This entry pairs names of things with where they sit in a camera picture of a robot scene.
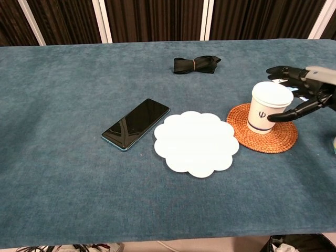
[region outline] curtain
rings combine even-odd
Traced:
[[[47,45],[101,43],[92,0],[27,0]]]
[[[330,38],[336,40],[336,10],[327,24],[321,38]]]
[[[210,39],[308,38],[325,0],[215,0]]]
[[[0,46],[38,46],[18,1],[0,1]]]
[[[105,0],[113,42],[199,40],[203,0]]]

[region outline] folded black fabric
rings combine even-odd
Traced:
[[[174,74],[182,75],[193,71],[213,74],[221,59],[216,56],[200,56],[195,59],[174,59]]]

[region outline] white cup lid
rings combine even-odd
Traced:
[[[272,82],[263,81],[257,83],[252,90],[252,96],[269,105],[288,105],[294,99],[294,95],[285,86]]]

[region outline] orange coaster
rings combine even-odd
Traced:
[[[292,122],[279,122],[268,134],[257,134],[247,127],[250,103],[231,109],[226,122],[235,129],[235,138],[251,150],[263,153],[280,153],[289,150],[298,139],[299,133]]]

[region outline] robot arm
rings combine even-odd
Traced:
[[[294,109],[269,115],[269,121],[292,121],[324,107],[336,111],[336,70],[316,66],[305,69],[277,66],[266,72],[270,74],[268,79],[283,79],[286,81],[281,82],[282,85],[297,88],[293,91],[295,97],[308,98]]]

